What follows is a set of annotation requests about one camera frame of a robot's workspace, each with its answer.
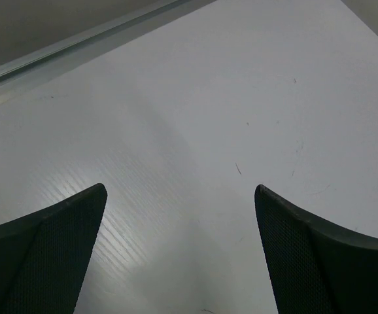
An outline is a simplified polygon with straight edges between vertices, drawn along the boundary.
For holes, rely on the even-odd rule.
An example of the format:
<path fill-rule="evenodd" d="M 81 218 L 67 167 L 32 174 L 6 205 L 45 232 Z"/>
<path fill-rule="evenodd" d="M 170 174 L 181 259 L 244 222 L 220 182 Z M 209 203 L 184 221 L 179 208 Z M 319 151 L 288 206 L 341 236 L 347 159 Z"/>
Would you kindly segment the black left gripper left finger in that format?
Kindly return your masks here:
<path fill-rule="evenodd" d="M 107 190 L 95 184 L 0 224 L 0 313 L 73 313 Z"/>

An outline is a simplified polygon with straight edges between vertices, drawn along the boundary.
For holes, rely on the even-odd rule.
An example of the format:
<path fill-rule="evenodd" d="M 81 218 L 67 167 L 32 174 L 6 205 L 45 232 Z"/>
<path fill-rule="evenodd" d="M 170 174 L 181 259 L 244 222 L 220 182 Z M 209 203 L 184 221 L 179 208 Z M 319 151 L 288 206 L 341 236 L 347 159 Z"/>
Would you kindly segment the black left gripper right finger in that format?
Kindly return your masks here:
<path fill-rule="evenodd" d="M 378 313 L 378 239 L 257 186 L 255 210 L 279 313 Z"/>

